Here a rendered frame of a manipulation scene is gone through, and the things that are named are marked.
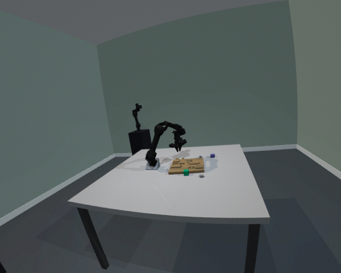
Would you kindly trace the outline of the tan puzzle board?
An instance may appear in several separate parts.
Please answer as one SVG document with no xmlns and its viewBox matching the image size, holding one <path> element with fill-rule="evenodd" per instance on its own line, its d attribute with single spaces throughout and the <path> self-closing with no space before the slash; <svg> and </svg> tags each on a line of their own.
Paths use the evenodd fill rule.
<svg viewBox="0 0 341 273">
<path fill-rule="evenodd" d="M 193 169 L 190 169 L 191 167 L 193 167 Z M 203 158 L 174 159 L 168 171 L 168 174 L 184 174 L 185 169 L 189 169 L 189 173 L 205 173 Z"/>
</svg>

